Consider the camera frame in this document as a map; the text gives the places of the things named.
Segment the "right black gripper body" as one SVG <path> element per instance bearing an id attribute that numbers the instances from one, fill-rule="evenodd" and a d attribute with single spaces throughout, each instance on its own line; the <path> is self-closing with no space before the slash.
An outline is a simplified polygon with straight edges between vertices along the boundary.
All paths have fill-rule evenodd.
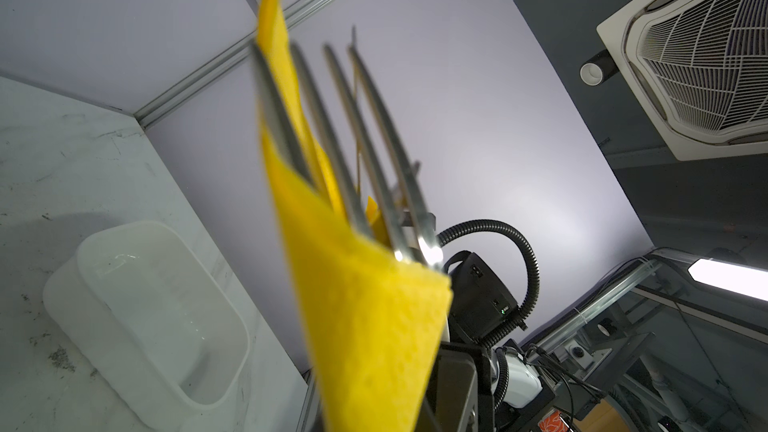
<path id="1" fill-rule="evenodd" d="M 487 348 L 440 344 L 419 413 L 421 431 L 493 431 L 492 362 Z"/>

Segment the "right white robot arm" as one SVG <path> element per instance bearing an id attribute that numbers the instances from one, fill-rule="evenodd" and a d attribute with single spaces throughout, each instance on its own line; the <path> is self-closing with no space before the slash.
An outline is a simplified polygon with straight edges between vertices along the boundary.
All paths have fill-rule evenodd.
<path id="1" fill-rule="evenodd" d="M 555 406 L 556 392 L 546 369 L 536 366 L 506 336 L 526 328 L 537 304 L 540 273 L 525 236 L 494 219 L 474 219 L 436 236 L 439 246 L 471 234 L 494 233 L 519 250 L 526 272 L 526 292 L 516 300 L 495 272 L 474 252 L 446 259 L 453 303 L 448 314 L 449 340 L 441 343 L 416 422 L 418 431 L 544 431 L 570 425 Z"/>

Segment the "white rectangular plastic tray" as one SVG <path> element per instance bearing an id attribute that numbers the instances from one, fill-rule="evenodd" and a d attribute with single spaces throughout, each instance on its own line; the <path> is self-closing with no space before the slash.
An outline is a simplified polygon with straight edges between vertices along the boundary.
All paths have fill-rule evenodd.
<path id="1" fill-rule="evenodd" d="M 43 303 L 109 386 L 156 430 L 218 408 L 250 351 L 232 302 L 160 222 L 85 238 L 45 283 Z"/>

